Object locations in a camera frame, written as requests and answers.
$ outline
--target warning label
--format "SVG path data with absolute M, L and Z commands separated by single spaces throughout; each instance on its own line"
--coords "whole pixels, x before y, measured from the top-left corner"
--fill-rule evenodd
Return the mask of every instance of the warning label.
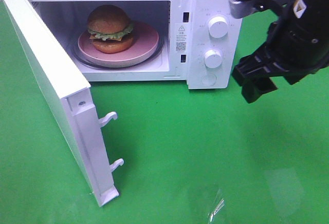
M 176 24 L 176 52 L 185 53 L 187 51 L 187 42 L 189 35 L 189 27 L 187 24 Z

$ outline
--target white microwave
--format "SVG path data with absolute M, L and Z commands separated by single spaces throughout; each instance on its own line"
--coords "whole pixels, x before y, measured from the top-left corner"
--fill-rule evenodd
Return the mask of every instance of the white microwave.
M 185 80 L 189 89 L 225 88 L 241 20 L 229 0 L 4 0 L 38 85 L 99 206 L 118 196 L 89 81 Z M 128 67 L 90 62 L 78 45 L 88 15 L 115 5 L 159 35 L 156 50 Z

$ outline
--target open microwave door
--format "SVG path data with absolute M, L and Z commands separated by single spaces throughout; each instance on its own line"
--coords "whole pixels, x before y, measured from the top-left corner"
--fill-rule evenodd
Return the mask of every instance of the open microwave door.
M 36 81 L 99 206 L 119 193 L 101 127 L 115 112 L 98 119 L 90 84 L 38 16 L 28 0 L 3 0 Z

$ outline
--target white knob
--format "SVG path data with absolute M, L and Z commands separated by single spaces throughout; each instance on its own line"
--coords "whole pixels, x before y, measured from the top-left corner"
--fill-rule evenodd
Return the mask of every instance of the white knob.
M 208 23 L 208 30 L 213 38 L 221 38 L 227 34 L 228 23 L 222 16 L 214 17 Z
M 219 67 L 223 62 L 221 52 L 218 50 L 209 50 L 205 54 L 205 64 L 209 68 Z

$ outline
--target bottom bun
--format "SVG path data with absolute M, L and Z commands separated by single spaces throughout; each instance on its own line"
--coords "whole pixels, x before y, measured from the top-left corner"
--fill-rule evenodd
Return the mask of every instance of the bottom bun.
M 93 46 L 103 53 L 117 53 L 128 49 L 134 41 L 132 34 L 125 35 L 121 41 L 93 39 Z

